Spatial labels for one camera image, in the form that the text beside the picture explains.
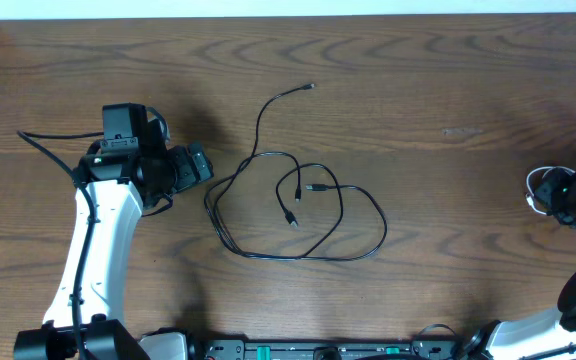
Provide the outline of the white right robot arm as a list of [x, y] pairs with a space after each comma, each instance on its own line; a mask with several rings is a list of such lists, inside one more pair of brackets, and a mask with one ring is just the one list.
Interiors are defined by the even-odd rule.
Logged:
[[[536, 168], [541, 180], [526, 176], [526, 200], [532, 209], [576, 229], [576, 170]], [[459, 351], [460, 359], [576, 359], [576, 272], [563, 287], [557, 305], [516, 321], [494, 321], [475, 333]]]

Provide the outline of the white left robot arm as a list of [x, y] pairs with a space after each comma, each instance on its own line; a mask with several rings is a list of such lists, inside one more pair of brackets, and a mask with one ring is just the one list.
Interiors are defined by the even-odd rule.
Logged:
[[63, 275], [40, 328], [18, 333], [17, 359], [200, 359], [182, 330], [136, 339], [124, 325], [127, 264], [139, 221], [210, 180], [198, 143], [170, 147], [164, 117], [141, 104], [106, 105], [103, 130], [74, 168], [76, 220]]

